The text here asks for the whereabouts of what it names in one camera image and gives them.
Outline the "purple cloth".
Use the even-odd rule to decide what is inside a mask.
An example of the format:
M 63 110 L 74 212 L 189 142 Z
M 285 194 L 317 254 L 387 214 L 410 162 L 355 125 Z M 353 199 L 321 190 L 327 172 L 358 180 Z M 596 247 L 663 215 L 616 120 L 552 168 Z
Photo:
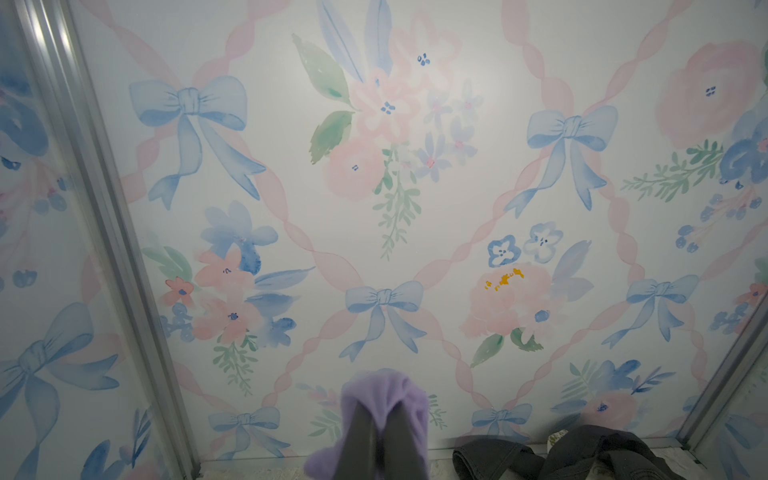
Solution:
M 382 472 L 383 431 L 389 413 L 399 403 L 407 412 L 417 451 L 425 463 L 429 477 L 428 396 L 405 374 L 386 369 L 369 372 L 344 386 L 340 397 L 342 436 L 333 446 L 310 455 L 304 463 L 304 473 L 311 479 L 332 479 L 352 421 L 353 412 L 356 405 L 361 404 L 371 413 L 378 432 L 377 475 L 375 479 L 384 479 Z

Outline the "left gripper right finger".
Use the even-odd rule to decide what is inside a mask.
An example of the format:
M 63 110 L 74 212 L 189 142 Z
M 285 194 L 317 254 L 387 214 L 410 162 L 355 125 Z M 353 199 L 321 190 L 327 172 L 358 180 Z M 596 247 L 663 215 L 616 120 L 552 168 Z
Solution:
M 387 417 L 382 437 L 385 480 L 427 480 L 428 472 L 419 455 L 407 412 L 397 404 Z

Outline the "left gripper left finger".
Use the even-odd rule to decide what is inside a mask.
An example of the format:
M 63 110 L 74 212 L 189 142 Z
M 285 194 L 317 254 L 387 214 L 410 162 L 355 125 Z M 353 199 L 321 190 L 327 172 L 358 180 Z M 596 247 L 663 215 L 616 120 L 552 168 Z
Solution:
M 378 432 L 371 413 L 357 404 L 333 480 L 374 480 L 377 475 Z

